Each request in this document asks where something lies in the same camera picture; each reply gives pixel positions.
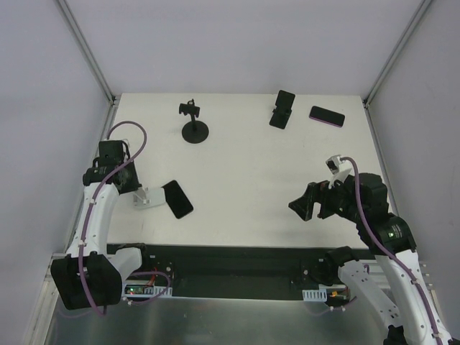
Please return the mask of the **silver metal phone stand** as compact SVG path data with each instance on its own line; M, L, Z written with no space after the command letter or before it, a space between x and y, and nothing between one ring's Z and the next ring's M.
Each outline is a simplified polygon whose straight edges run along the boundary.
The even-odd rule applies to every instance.
M137 209L154 208L166 204L163 188L141 187L133 192L133 204Z

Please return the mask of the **black smartphone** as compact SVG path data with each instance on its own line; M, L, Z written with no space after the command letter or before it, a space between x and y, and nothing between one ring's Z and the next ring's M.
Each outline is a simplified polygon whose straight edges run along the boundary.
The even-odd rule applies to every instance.
M162 189L165 192L166 204L176 219L182 219L193 212L194 207L178 181L172 180L163 185Z

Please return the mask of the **black folding phone stand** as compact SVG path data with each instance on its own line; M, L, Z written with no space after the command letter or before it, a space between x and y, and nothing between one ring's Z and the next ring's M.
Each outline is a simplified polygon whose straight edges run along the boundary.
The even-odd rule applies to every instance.
M292 113L295 94L284 90L279 90L275 101L275 108L269 125L278 129L285 129Z

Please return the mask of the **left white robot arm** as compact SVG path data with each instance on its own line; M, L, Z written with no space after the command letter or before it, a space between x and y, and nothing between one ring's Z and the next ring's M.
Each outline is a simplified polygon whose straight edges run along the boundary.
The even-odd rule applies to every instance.
M122 140L98 145L99 156L83 175L83 210L65 256L51 265L51 275L68 310L116 305L130 274L147 278L152 263L138 246L124 245L107 255L107 239L120 195L141 188L129 148Z

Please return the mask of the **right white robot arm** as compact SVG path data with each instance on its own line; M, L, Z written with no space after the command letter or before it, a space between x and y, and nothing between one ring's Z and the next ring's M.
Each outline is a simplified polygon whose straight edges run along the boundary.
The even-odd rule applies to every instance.
M390 285L389 298L367 277L367 271L350 247L326 253L309 269L321 285L342 282L355 297L370 307L384 329L385 344L458 344L441 320L429 295L420 268L416 243L404 219L389 211L387 186L371 173L348 175L309 183L289 208L303 221L339 216L356 226Z

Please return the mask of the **black round-base phone holder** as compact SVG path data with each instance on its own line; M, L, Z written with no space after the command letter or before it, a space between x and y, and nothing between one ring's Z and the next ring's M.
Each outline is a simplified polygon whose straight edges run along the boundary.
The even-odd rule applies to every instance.
M179 114L190 116L190 121L182 128L183 139L190 144L199 144L204 142L209 136L208 126L198 120L201 108L196 106L195 100L192 98L187 103L179 105Z

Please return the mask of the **purple-case smartphone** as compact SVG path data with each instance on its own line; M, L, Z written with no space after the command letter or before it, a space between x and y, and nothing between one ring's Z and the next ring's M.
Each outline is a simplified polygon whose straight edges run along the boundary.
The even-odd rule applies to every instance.
M309 117L335 127L342 127L345 122L345 116L343 114L319 106L313 106L311 108Z

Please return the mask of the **left aluminium frame post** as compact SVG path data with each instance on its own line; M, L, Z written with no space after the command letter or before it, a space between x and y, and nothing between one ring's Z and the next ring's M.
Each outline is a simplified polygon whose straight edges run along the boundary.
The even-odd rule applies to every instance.
M58 11L60 12L61 17L68 26L70 33L75 40L75 43L80 50L83 59L85 60L89 70L91 71L93 77L95 78L99 88L101 89L105 99L110 105L113 105L116 101L116 95L112 91L111 87L105 75L97 62L96 57L93 54L93 51L88 44L88 41L76 19L68 1L66 0L56 0L54 1Z

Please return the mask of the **aluminium frame post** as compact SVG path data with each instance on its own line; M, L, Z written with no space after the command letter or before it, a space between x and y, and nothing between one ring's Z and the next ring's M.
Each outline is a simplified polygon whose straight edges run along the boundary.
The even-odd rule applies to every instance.
M377 96L382 84L385 82L386 78L394 68L398 58L402 55L404 49L409 43L411 37L415 34L415 31L420 26L421 22L425 18L428 10L435 3L434 0L422 0L416 7L413 15L411 16L409 22L405 26L402 34L397 40L395 46L391 50L388 58L386 59L384 65L382 66L380 72L377 75L374 83L372 84L369 92L363 98L364 108L368 109L375 97Z
M60 12L61 17L68 26L70 33L75 40L75 43L80 50L83 59L85 60L89 70L91 71L93 77L95 78L99 88L101 89L105 99L110 105L113 105L116 101L116 95L112 91L111 87L105 75L97 62L96 57L93 54L93 51L88 44L88 41L76 19L68 1L66 0L56 0L54 1L58 11Z

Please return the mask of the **aluminium front rail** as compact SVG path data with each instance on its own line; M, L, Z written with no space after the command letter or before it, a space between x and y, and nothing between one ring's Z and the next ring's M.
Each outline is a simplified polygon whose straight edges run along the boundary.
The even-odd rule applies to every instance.
M54 253L51 256L46 275L55 282L68 278L68 264L71 262L71 255L65 253Z

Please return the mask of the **right aluminium frame post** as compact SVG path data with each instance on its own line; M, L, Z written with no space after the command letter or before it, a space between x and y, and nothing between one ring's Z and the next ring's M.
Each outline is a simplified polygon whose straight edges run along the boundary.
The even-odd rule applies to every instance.
M409 22L405 26L402 34L397 40L395 46L391 50L388 58L386 59L384 65L382 66L380 72L377 75L374 83L372 84L369 92L363 98L364 108L368 109L375 97L377 96L382 84L385 82L386 78L394 68L398 58L402 55L404 49L409 43L411 37L415 34L415 31L420 26L421 22L425 18L428 10L435 3L434 0L422 0L416 7L413 15L411 16Z

